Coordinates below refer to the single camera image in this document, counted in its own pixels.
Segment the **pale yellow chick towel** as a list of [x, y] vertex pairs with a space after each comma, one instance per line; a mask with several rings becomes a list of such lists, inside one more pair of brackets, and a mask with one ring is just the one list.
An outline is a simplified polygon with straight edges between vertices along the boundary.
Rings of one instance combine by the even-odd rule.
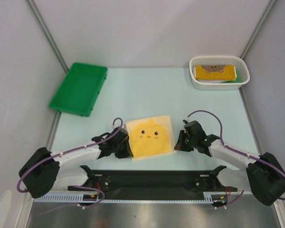
[[168, 115], [126, 122], [132, 160], [175, 153], [175, 140]]

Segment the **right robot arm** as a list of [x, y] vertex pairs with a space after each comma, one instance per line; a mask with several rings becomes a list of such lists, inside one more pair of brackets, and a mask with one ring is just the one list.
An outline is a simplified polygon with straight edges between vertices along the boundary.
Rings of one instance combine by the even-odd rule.
[[209, 179], [210, 187], [219, 191], [235, 187], [251, 192], [266, 206], [272, 205], [285, 193], [285, 172], [274, 155], [249, 154], [224, 144], [216, 135], [207, 135], [197, 121], [184, 121], [175, 149], [191, 152], [197, 150], [208, 157], [223, 160], [234, 167], [219, 166]]

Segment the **white towel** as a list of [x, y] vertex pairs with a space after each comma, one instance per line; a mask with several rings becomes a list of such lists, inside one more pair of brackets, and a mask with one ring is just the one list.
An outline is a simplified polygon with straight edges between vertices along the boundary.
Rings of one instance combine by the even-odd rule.
[[193, 68], [194, 69], [194, 78], [199, 81], [200, 83], [224, 83], [224, 80], [201, 80], [201, 79], [197, 79], [197, 73], [196, 73], [196, 67]]

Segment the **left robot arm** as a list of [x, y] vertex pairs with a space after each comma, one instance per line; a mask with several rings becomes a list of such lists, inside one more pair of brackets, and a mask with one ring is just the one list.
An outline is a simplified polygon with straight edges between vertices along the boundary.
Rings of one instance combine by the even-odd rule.
[[129, 134], [121, 128], [111, 133], [93, 137], [91, 142], [77, 148], [50, 152], [42, 147], [35, 151], [19, 171], [20, 183], [37, 199], [51, 190], [90, 190], [95, 185], [95, 176], [83, 163], [114, 154], [123, 159], [132, 156]]

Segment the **white perforated basket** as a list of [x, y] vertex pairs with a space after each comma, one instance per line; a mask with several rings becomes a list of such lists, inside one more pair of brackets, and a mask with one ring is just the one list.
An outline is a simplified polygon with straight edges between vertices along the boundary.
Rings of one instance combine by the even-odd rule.
[[189, 70], [193, 85], [199, 90], [239, 89], [250, 81], [245, 62], [234, 56], [194, 57]]

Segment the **green plastic bin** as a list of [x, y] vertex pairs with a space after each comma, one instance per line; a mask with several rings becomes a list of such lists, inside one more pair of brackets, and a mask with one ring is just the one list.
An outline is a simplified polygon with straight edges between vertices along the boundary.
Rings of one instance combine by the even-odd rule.
[[89, 117], [107, 77], [108, 68], [73, 63], [49, 107], [62, 113]]

